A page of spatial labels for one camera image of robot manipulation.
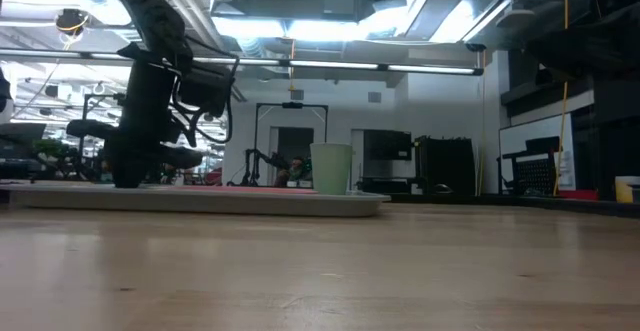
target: white cup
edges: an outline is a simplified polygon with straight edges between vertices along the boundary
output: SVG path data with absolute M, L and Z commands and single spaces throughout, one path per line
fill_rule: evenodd
M 351 145 L 311 144 L 313 189 L 323 195 L 344 195 L 351 170 Z

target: doorway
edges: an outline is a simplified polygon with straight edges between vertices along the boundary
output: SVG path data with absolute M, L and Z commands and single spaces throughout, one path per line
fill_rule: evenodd
M 272 127 L 269 135 L 269 155 L 277 152 L 289 164 L 294 157 L 306 159 L 311 157 L 311 147 L 313 143 L 314 130 L 302 127 Z M 269 167 L 267 174 L 269 185 L 275 182 L 278 171 L 274 167 Z

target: pink mat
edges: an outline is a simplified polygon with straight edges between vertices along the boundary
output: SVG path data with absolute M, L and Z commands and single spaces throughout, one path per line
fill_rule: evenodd
M 232 186 L 176 186 L 178 190 L 193 191 L 224 191 L 224 192 L 249 192 L 249 193 L 270 193 L 284 195 L 313 195 L 316 191 L 295 188 L 275 188 L 275 187 L 232 187 Z

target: whiteboard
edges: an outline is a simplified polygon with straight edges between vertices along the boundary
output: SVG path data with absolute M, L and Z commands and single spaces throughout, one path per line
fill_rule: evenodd
M 502 177 L 507 181 L 513 180 L 511 160 L 503 160 L 502 155 L 524 151 L 527 149 L 526 141 L 542 137 L 560 137 L 562 115 L 509 127 L 500 130 L 500 162 L 502 163 Z M 575 164 L 573 160 L 573 134 L 571 132 L 571 114 L 566 114 L 564 124 L 564 140 L 562 141 L 562 160 L 560 166 L 559 190 L 575 190 Z M 546 158 L 547 156 L 533 156 L 518 159 Z M 558 153 L 554 155 L 556 167 L 558 167 Z M 506 190 L 504 182 L 500 182 L 503 190 Z

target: tray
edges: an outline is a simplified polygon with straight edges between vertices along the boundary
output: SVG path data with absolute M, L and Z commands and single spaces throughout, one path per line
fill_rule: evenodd
M 352 193 L 320 195 L 312 190 L 113 185 L 1 185 L 11 193 L 12 207 L 209 212 L 249 215 L 368 217 L 388 196 Z

